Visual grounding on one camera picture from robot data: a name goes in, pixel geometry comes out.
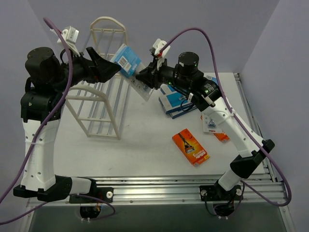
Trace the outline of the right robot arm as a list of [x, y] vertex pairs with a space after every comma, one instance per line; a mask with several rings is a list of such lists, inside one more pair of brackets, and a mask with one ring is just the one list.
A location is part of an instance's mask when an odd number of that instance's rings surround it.
[[152, 89], [162, 84], [171, 85], [190, 100], [198, 110], [209, 116], [229, 137], [238, 151], [229, 169], [216, 182], [214, 193], [219, 199], [226, 199], [242, 179], [247, 179], [265, 159], [265, 152], [274, 148], [274, 143], [257, 135], [240, 117], [228, 109], [223, 93], [216, 82], [206, 78], [198, 69], [199, 57], [193, 52], [181, 53], [175, 67], [164, 60], [158, 67], [158, 58], [136, 78]]

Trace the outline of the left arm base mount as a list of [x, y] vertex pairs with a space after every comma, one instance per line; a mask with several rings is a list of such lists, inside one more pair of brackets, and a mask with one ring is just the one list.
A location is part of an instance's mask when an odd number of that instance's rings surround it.
[[[91, 190], [88, 194], [86, 194], [86, 196], [95, 197], [105, 202], [112, 203], [113, 190], [114, 189], [112, 187], [96, 188], [95, 190]], [[98, 201], [84, 197], [70, 196], [69, 203], [86, 204], [86, 203], [98, 203]]]

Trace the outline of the cream metal-rod shelf rack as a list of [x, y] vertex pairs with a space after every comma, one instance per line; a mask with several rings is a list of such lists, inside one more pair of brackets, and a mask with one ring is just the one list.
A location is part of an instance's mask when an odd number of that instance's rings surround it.
[[[110, 61], [124, 44], [127, 44], [125, 26], [110, 16], [101, 16], [90, 24], [84, 47], [92, 46]], [[117, 73], [105, 83], [82, 81], [72, 87], [66, 107], [87, 137], [119, 140], [129, 93], [130, 86]]]

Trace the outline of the blue harry's box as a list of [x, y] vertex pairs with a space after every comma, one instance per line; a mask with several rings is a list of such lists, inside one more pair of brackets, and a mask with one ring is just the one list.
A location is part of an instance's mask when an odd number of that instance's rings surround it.
[[169, 115], [172, 119], [176, 119], [197, 108], [178, 92], [163, 94], [159, 96], [158, 100], [166, 115]]
[[172, 93], [177, 93], [177, 91], [170, 85], [165, 85], [163, 84], [160, 87], [160, 95], [164, 96], [164, 95], [168, 95], [168, 94], [172, 94]]

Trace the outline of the aluminium rail frame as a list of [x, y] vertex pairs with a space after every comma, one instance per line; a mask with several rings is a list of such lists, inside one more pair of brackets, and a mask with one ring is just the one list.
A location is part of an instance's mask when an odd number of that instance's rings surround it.
[[[159, 103], [161, 91], [144, 101], [134, 90], [126, 99], [121, 139], [87, 137], [68, 108], [58, 130], [54, 169], [57, 175], [90, 177], [101, 187], [114, 188], [114, 202], [192, 202], [199, 200], [199, 186], [214, 183], [237, 156], [231, 142], [222, 143], [202, 130], [201, 114], [194, 110], [171, 119]], [[189, 129], [210, 158], [194, 167], [172, 141]]]

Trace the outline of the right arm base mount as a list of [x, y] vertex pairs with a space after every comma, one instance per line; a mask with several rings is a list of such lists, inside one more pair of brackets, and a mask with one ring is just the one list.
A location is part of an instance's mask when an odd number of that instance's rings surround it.
[[202, 185], [199, 186], [200, 198], [204, 202], [213, 201], [239, 201], [243, 197], [240, 185], [234, 186], [231, 190], [225, 191], [220, 185]]

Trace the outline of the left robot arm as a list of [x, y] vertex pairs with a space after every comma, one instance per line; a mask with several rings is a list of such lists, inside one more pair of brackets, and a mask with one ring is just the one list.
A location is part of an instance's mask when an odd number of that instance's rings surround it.
[[21, 183], [13, 189], [16, 197], [54, 202], [79, 194], [87, 203], [97, 198], [93, 179], [54, 173], [56, 135], [68, 90], [81, 81], [105, 83], [121, 70], [120, 65], [105, 60], [92, 47], [86, 50], [89, 59], [70, 53], [71, 63], [58, 60], [49, 47], [35, 48], [27, 55], [29, 78], [21, 99], [26, 160]]

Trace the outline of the blue Gillette razor blister pack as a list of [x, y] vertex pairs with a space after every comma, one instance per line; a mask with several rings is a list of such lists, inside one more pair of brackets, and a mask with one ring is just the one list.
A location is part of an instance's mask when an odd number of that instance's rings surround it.
[[136, 75], [145, 68], [139, 56], [126, 44], [122, 44], [110, 62], [121, 66], [120, 75], [147, 102], [153, 92], [136, 79]]

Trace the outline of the upper blue Harry's box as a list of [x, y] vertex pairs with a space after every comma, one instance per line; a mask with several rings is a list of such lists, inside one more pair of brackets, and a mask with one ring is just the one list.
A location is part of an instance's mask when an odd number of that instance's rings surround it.
[[164, 95], [168, 95], [168, 94], [172, 94], [172, 93], [177, 93], [177, 91], [170, 85], [165, 85], [163, 84], [160, 87], [160, 95], [164, 96]]

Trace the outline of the orange Gillette Fusion box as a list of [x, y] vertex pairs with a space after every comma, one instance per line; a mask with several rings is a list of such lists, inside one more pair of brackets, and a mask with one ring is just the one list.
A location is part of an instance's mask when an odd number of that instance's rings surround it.
[[195, 167], [201, 165], [210, 158], [207, 151], [188, 129], [184, 129], [173, 135], [172, 141], [183, 153], [186, 159]]

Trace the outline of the lower blue Harry's box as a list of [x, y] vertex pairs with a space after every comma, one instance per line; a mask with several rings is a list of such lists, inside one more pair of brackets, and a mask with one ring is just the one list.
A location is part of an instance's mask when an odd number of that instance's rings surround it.
[[169, 115], [172, 119], [176, 119], [197, 108], [178, 92], [163, 94], [159, 96], [158, 100], [166, 115]]

